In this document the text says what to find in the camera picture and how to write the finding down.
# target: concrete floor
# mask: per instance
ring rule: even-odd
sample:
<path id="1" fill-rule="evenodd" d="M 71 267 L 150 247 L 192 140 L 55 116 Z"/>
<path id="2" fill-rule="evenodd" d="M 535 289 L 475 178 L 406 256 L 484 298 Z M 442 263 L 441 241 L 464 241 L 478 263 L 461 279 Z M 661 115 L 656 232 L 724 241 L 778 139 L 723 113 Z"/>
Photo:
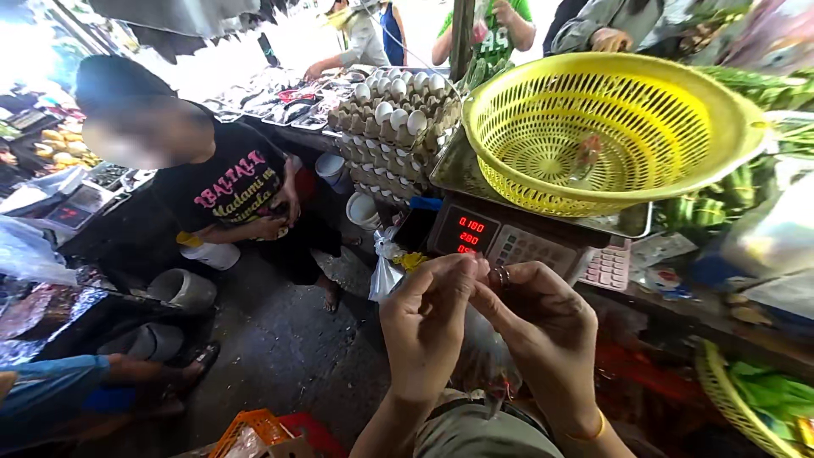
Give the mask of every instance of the concrete floor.
<path id="1" fill-rule="evenodd" d="M 328 221 L 361 233 L 344 217 L 340 196 L 330 189 L 320 196 Z M 347 247 L 341 258 L 315 257 L 350 293 L 335 315 L 323 310 L 319 288 L 295 286 L 256 253 L 243 253 L 216 279 L 211 338 L 222 350 L 186 413 L 128 426 L 73 455 L 173 456 L 216 442 L 238 412 L 262 407 L 276 415 L 310 412 L 349 451 L 389 386 L 376 304 L 366 299 L 372 269 L 360 259 L 373 265 L 374 257 Z"/>

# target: pink calculator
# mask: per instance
ring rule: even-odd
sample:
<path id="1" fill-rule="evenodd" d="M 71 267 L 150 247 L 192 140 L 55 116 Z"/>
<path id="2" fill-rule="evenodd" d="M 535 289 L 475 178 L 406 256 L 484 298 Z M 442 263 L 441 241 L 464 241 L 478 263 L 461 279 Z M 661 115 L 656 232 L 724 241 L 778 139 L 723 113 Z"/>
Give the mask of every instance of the pink calculator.
<path id="1" fill-rule="evenodd" d="M 580 277 L 582 283 L 614 291 L 624 291 L 628 288 L 630 240 L 624 239 L 621 243 L 617 240 L 622 239 L 614 237 L 610 245 L 593 255 L 588 269 Z"/>

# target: yellow basket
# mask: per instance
ring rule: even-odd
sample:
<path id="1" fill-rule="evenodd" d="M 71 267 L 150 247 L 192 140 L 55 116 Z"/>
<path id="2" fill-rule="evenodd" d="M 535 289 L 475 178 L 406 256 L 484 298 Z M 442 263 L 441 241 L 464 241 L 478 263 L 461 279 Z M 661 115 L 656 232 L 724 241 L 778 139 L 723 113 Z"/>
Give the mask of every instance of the yellow basket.
<path id="1" fill-rule="evenodd" d="M 712 403 L 729 423 L 767 453 L 777 458 L 803 458 L 788 442 L 777 437 L 743 402 L 729 380 L 725 363 L 718 347 L 710 341 L 704 341 L 695 356 L 698 381 Z"/>
<path id="2" fill-rule="evenodd" d="M 640 55 L 575 53 L 514 68 L 463 105 L 480 170 L 507 200 L 563 217 L 612 214 L 715 183 L 751 157 L 763 113 L 709 77 Z M 568 187 L 587 133 L 602 153 Z"/>

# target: yellow rubber band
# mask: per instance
ring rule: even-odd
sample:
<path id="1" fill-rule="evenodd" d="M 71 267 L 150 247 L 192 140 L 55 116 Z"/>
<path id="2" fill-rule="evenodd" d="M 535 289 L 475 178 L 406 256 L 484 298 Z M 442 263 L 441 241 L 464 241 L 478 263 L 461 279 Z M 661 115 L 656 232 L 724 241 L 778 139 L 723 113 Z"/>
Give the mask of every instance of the yellow rubber band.
<path id="1" fill-rule="evenodd" d="M 604 432 L 605 432 L 605 423 L 606 423 L 606 420 L 605 420 L 605 414 L 603 414 L 601 410 L 597 409 L 597 412 L 599 412 L 599 431 L 597 431 L 597 433 L 596 433 L 596 434 L 594 434 L 593 436 L 583 436 L 583 437 L 579 437 L 579 436 L 571 436 L 570 434 L 566 434 L 565 436 L 566 436 L 567 438 L 569 438 L 569 439 L 573 439 L 573 440 L 575 440 L 575 441 L 585 441 L 585 442 L 588 442 L 588 441 L 593 441 L 594 439 L 596 439 L 596 438 L 598 438 L 599 436 L 601 436 L 601 435 L 602 435 L 602 433 L 604 433 Z"/>

